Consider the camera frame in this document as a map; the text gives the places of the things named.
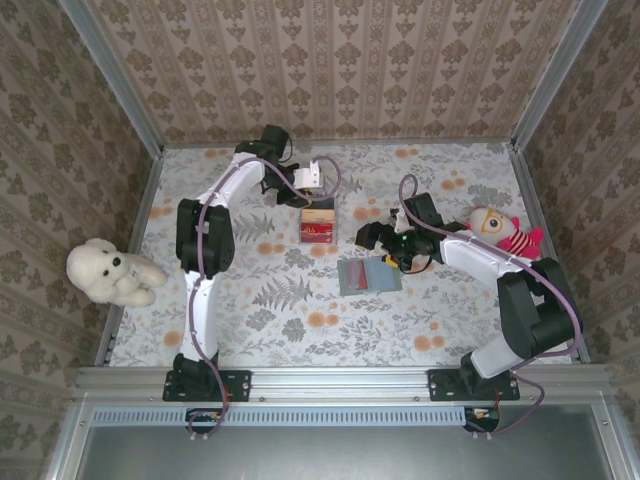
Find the red card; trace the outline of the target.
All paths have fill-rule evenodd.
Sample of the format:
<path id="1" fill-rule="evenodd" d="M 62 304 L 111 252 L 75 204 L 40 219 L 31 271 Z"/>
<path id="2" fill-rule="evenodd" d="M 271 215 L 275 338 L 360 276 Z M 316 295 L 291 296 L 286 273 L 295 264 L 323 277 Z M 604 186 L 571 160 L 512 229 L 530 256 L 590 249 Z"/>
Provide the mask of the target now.
<path id="1" fill-rule="evenodd" d="M 329 222 L 303 222 L 300 242 L 304 244 L 331 244 L 334 242 L 334 224 Z"/>
<path id="2" fill-rule="evenodd" d="M 341 264 L 341 289 L 345 295 L 356 294 L 368 289 L 366 269 L 363 260 L 348 260 Z"/>

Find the floral table cover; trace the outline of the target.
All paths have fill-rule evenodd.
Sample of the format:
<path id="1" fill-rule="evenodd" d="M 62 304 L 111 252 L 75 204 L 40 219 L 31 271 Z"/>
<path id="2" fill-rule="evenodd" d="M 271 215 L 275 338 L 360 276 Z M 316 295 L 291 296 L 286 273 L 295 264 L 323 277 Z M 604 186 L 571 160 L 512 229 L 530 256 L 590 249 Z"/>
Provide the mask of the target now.
<path id="1" fill-rule="evenodd" d="M 299 211 L 274 192 L 253 189 L 233 208 L 236 251 L 217 309 L 223 367 L 451 365 L 498 333 L 496 295 L 457 269 L 418 258 L 401 291 L 341 296 L 337 262 L 366 256 L 356 232 L 389 221 L 411 192 L 407 174 L 445 221 L 484 205 L 528 228 L 506 144 L 292 147 L 287 158 L 320 157 L 326 179 L 342 179 L 337 242 L 302 244 Z"/>

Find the white and pink fish plush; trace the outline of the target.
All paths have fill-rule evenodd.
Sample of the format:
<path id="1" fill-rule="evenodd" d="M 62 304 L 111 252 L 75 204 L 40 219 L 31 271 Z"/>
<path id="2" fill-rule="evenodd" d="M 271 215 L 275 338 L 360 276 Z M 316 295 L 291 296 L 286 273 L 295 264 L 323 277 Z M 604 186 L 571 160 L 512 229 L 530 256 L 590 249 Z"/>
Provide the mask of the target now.
<path id="1" fill-rule="evenodd" d="M 541 255 L 541 243 L 544 239 L 542 228 L 536 227 L 525 232 L 517 217 L 509 217 L 493 208 L 475 208 L 466 227 L 484 243 L 512 255 L 531 260 L 536 260 Z"/>

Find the black connector box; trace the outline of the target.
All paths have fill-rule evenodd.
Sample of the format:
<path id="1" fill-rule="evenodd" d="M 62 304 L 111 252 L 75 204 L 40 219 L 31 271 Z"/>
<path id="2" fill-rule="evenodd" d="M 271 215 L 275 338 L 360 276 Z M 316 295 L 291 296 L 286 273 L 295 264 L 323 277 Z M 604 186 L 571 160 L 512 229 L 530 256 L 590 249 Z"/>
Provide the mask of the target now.
<path id="1" fill-rule="evenodd" d="M 463 428 L 471 433 L 494 432 L 500 422 L 498 407 L 465 407 L 465 425 Z"/>
<path id="2" fill-rule="evenodd" d="M 194 408 L 185 413 L 185 428 L 192 437 L 208 437 L 226 415 L 223 408 Z"/>

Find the grey metal panel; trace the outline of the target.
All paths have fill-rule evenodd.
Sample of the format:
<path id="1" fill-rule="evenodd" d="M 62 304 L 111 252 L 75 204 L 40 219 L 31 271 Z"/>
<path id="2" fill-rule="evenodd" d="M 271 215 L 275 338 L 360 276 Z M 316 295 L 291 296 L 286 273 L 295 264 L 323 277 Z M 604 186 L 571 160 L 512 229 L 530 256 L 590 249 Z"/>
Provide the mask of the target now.
<path id="1" fill-rule="evenodd" d="M 475 439 L 459 428 L 97 428 L 77 480 L 613 480 L 579 422 Z"/>

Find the white teddy bear plush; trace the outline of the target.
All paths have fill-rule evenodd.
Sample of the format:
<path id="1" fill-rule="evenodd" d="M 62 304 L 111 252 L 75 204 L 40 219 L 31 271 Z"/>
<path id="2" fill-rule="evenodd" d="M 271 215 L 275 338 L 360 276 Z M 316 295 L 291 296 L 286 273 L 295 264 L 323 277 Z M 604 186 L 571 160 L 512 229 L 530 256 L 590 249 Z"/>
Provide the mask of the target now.
<path id="1" fill-rule="evenodd" d="M 87 240 L 69 253 L 66 273 L 93 302 L 123 307 L 153 304 L 154 288 L 168 281 L 168 275 L 153 261 L 120 252 L 113 243 L 100 238 Z"/>

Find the aluminium front rail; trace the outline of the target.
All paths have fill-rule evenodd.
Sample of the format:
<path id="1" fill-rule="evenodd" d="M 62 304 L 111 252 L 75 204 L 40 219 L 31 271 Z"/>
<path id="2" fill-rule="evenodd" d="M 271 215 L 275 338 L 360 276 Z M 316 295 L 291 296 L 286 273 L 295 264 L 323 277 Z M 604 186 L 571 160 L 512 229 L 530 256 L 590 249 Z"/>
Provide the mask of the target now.
<path id="1" fill-rule="evenodd" d="M 434 367 L 279 367 L 251 369 L 247 402 L 273 405 L 347 405 L 434 402 L 427 371 Z M 168 369 L 82 368 L 73 399 L 106 404 L 159 402 Z M 553 404 L 590 404 L 614 396 L 606 369 L 599 365 L 530 365 L 519 373 L 521 398 L 528 405 L 545 390 Z"/>

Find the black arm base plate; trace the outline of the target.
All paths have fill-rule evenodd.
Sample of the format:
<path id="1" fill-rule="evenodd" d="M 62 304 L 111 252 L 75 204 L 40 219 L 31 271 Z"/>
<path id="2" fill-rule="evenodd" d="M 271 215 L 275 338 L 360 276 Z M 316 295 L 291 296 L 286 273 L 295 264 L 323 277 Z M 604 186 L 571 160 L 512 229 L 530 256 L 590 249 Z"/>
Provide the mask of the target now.
<path id="1" fill-rule="evenodd" d="M 444 401 L 516 401 L 521 398 L 518 381 L 510 372 L 484 379 L 476 374 L 468 377 L 460 369 L 427 371 L 430 399 Z"/>
<path id="2" fill-rule="evenodd" d="M 248 401 L 251 390 L 249 370 L 220 370 L 219 376 L 229 401 Z M 222 399 L 223 392 L 208 368 L 202 373 L 170 371 L 166 375 L 162 394 L 165 402 L 221 402 Z"/>

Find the aluminium corner post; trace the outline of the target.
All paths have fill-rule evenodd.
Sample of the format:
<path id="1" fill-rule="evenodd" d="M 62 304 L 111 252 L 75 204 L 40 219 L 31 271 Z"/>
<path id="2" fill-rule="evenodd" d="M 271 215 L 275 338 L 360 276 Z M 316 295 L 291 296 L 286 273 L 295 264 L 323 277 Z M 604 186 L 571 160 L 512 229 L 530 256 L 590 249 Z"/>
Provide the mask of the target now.
<path id="1" fill-rule="evenodd" d="M 522 152 L 604 12 L 608 0 L 581 0 L 511 137 Z"/>
<path id="2" fill-rule="evenodd" d="M 164 141 L 147 114 L 141 96 L 129 81 L 124 62 L 117 58 L 115 50 L 105 35 L 105 30 L 99 25 L 87 2 L 85 0 L 59 0 L 59 2 L 146 150 L 152 157 L 160 157 Z"/>

